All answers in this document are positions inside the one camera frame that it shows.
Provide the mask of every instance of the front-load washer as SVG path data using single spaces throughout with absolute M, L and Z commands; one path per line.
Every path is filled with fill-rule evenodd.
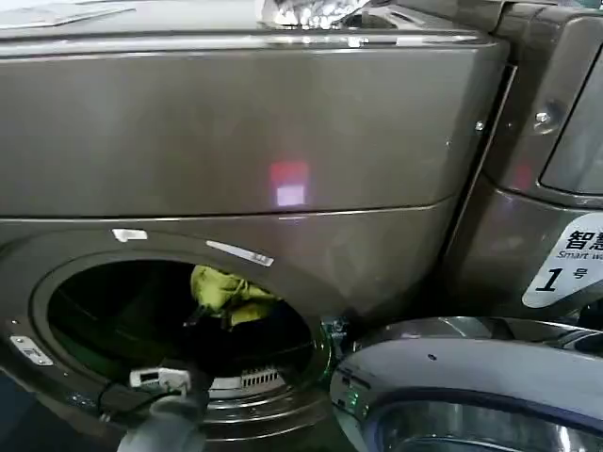
M 0 14 L 3 366 L 56 411 L 127 412 L 211 266 L 284 307 L 187 342 L 236 364 L 210 438 L 315 422 L 325 316 L 398 312 L 431 270 L 507 46 L 396 5 L 329 30 L 247 1 L 37 11 Z
M 457 312 L 554 319 L 601 299 L 602 25 L 585 8 L 502 14 L 515 74 L 444 260 Z

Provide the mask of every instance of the sticker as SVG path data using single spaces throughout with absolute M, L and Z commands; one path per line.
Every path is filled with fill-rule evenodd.
M 227 245 L 225 243 L 214 242 L 213 240 L 205 241 L 205 245 L 210 248 L 215 248 L 216 250 L 227 252 L 229 254 L 232 254 L 233 256 L 240 257 L 241 259 L 245 259 L 246 261 L 259 264 L 260 266 L 271 266 L 274 262 L 274 259 L 263 254 L 244 250 L 239 247 L 233 247 L 232 245 Z
M 53 365 L 53 360 L 27 336 L 10 336 L 10 342 L 35 365 Z
M 567 225 L 522 301 L 530 308 L 544 308 L 601 280 L 603 213 L 593 213 Z
M 146 240 L 149 238 L 147 232 L 141 229 L 112 229 L 111 232 L 122 243 L 128 240 Z

